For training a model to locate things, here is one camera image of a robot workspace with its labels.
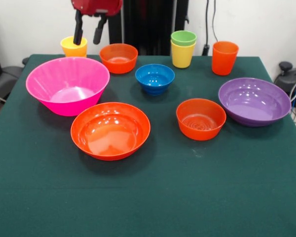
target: cup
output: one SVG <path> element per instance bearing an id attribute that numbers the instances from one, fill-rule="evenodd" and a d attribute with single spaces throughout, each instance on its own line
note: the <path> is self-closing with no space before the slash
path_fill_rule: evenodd
<path id="1" fill-rule="evenodd" d="M 63 48 L 66 57 L 86 57 L 87 54 L 87 39 L 82 37 L 81 44 L 74 44 L 74 37 L 69 36 L 64 38 L 60 45 Z"/>
<path id="2" fill-rule="evenodd" d="M 213 46 L 212 70 L 219 76 L 231 73 L 239 51 L 238 45 L 228 41 L 219 41 Z"/>
<path id="3" fill-rule="evenodd" d="M 171 41 L 172 63 L 177 68 L 190 66 L 196 42 L 190 46 L 179 46 Z"/>
<path id="4" fill-rule="evenodd" d="M 171 34 L 171 40 L 178 46 L 190 46 L 196 42 L 197 36 L 191 31 L 175 31 Z"/>

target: large orange bowl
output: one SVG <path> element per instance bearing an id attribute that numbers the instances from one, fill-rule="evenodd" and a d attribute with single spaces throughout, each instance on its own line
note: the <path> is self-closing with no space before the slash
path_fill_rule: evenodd
<path id="1" fill-rule="evenodd" d="M 72 140 L 81 150 L 107 161 L 130 156 L 147 140 L 149 133 L 150 122 L 144 112 L 118 102 L 86 109 L 71 126 Z"/>

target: orange bowl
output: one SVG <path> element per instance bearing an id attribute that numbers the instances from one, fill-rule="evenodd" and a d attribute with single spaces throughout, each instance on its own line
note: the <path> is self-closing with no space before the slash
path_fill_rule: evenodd
<path id="1" fill-rule="evenodd" d="M 190 139 L 205 141 L 214 138 L 226 122 L 223 108 L 206 99 L 183 101 L 177 108 L 181 132 Z"/>
<path id="2" fill-rule="evenodd" d="M 118 160 L 133 154 L 148 138 L 150 122 L 140 109 L 108 102 L 90 107 L 71 126 L 73 142 L 88 155 Z"/>
<path id="3" fill-rule="evenodd" d="M 123 74 L 134 69 L 138 57 L 135 47 L 125 43 L 113 43 L 100 51 L 102 63 L 111 73 Z"/>

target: pink bowl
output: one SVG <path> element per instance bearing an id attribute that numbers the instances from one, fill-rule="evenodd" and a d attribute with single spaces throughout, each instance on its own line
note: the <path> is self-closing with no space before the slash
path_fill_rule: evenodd
<path id="1" fill-rule="evenodd" d="M 76 116 L 98 102 L 109 80 L 102 63 L 66 57 L 35 68 L 26 79 L 26 89 L 55 114 Z"/>

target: blue bowl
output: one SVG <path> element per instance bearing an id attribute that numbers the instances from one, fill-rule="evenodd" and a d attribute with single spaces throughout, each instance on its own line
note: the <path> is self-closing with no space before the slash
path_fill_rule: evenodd
<path id="1" fill-rule="evenodd" d="M 147 64 L 137 69 L 137 81 L 149 95 L 160 95 L 174 80 L 174 71 L 161 64 Z"/>

